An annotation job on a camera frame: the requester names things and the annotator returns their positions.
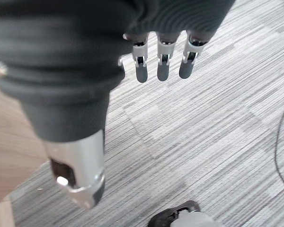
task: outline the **wooden surface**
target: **wooden surface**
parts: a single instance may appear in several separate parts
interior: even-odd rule
[[[15,227],[13,209],[8,197],[0,202],[0,227]]]
[[[45,161],[19,103],[0,92],[0,201]]]

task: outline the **striped carpet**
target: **striped carpet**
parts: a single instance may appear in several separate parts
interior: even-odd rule
[[[144,227],[186,200],[227,227],[284,227],[273,161],[284,110],[284,0],[238,0],[187,80],[178,76],[185,38],[166,82],[156,78],[154,34],[145,84],[124,56],[126,78],[107,116],[101,203],[76,207],[44,164],[11,195],[17,227]],[[278,155],[284,174],[284,126]]]

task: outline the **black cable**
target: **black cable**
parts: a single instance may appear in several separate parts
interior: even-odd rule
[[[276,171],[279,174],[280,179],[282,180],[282,182],[284,184],[284,178],[283,178],[283,176],[281,174],[281,171],[280,171],[280,168],[279,168],[278,162],[277,162],[278,142],[279,142],[279,135],[280,135],[280,131],[281,131],[283,120],[284,120],[284,112],[283,112],[283,115],[282,115],[280,123],[279,123],[278,132],[276,134],[276,142],[275,142],[275,168],[276,168]]]

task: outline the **black shoe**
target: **black shoe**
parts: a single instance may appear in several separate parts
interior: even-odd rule
[[[200,212],[200,206],[195,201],[187,201],[182,205],[169,208],[156,214],[151,218],[148,227],[170,227],[170,224],[178,219],[179,212],[187,210],[188,212]]]

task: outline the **prosthetic hand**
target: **prosthetic hand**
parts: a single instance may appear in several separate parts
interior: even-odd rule
[[[234,0],[0,0],[0,89],[18,99],[44,140],[56,182],[84,208],[104,190],[109,93],[133,53],[147,80],[147,37],[158,35],[158,79],[168,78],[179,33],[179,75],[188,78]]]

